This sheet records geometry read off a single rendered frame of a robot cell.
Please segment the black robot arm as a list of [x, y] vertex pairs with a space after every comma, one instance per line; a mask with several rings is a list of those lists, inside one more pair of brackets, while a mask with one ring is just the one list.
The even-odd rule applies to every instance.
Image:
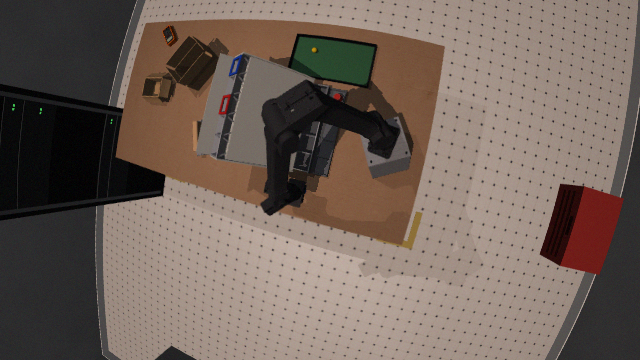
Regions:
[[[292, 109], [294, 111], [291, 112]], [[386, 159], [390, 158], [400, 134], [400, 129], [389, 125], [386, 120], [384, 122], [378, 111], [362, 112], [324, 94], [309, 80], [302, 81], [276, 99], [267, 100], [262, 106], [261, 116], [265, 124], [267, 144], [267, 181], [264, 193], [269, 194], [269, 197], [260, 205], [269, 216], [297, 198], [296, 190], [290, 187], [296, 184], [288, 182], [290, 159], [291, 154], [298, 151], [299, 135], [312, 122], [322, 122], [358, 133], [369, 139], [369, 152]]]

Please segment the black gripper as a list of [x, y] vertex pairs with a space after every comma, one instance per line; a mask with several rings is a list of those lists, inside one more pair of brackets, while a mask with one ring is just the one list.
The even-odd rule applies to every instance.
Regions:
[[290, 186], [290, 187], [292, 187], [292, 188], [294, 188], [296, 190], [296, 192], [297, 192], [297, 198], [296, 199], [297, 200], [289, 203], [288, 205], [291, 205], [291, 206], [299, 208], [301, 203], [303, 203], [303, 200], [304, 200], [304, 194], [305, 194], [305, 190], [306, 190], [306, 187], [307, 187], [307, 185], [305, 185], [306, 182], [290, 178], [289, 179], [289, 183], [296, 184], [295, 186]]

